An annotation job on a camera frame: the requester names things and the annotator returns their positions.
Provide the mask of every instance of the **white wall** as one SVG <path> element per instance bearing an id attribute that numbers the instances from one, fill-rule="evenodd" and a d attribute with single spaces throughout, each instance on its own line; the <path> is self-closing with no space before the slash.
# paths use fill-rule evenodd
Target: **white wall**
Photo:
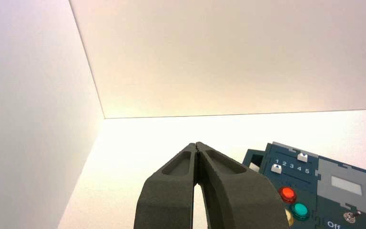
<path id="1" fill-rule="evenodd" d="M 366 0 L 71 0 L 106 118 L 366 109 Z"/>
<path id="2" fill-rule="evenodd" d="M 0 228 L 56 228 L 103 116 L 68 1 L 0 1 Z"/>

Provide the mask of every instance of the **printed numbers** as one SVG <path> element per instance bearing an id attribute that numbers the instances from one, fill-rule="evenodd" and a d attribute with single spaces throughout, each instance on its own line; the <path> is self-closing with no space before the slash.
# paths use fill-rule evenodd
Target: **printed numbers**
<path id="1" fill-rule="evenodd" d="M 275 164 L 279 164 L 280 163 L 280 160 L 279 159 L 275 159 L 274 160 L 274 162 L 275 162 Z M 297 170 L 299 170 L 299 171 L 301 171 L 302 173 L 306 173 L 306 174 L 310 174 L 310 169 L 309 168 L 302 168 L 302 166 L 300 166 L 300 167 L 297 167 L 296 165 L 297 165 L 297 163 L 295 163 L 295 164 L 291 164 L 291 161 L 290 162 L 288 162 L 288 161 L 281 161 L 281 164 L 282 164 L 282 166 L 287 166 L 287 164 L 289 164 L 289 167 L 290 168 L 293 168 L 293 169 L 297 169 Z"/>

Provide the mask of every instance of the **teal button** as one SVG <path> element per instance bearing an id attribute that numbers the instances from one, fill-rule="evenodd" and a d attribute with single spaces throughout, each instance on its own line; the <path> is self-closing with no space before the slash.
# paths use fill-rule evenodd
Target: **teal button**
<path id="1" fill-rule="evenodd" d="M 291 205 L 291 211 L 297 220 L 305 221 L 309 218 L 308 208 L 302 203 L 294 203 Z"/>

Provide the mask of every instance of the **red button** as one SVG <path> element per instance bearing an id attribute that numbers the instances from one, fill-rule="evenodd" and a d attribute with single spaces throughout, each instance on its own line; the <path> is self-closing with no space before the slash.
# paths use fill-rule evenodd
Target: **red button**
<path id="1" fill-rule="evenodd" d="M 290 187 L 281 187 L 278 190 L 278 193 L 285 203 L 294 203 L 296 200 L 296 194 L 294 190 Z"/>

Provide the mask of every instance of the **control panel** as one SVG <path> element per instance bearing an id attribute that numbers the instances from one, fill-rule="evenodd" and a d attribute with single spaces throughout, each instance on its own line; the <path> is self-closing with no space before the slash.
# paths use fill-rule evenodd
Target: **control panel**
<path id="1" fill-rule="evenodd" d="M 243 164 L 270 179 L 291 229 L 366 229 L 366 170 L 275 142 Z"/>

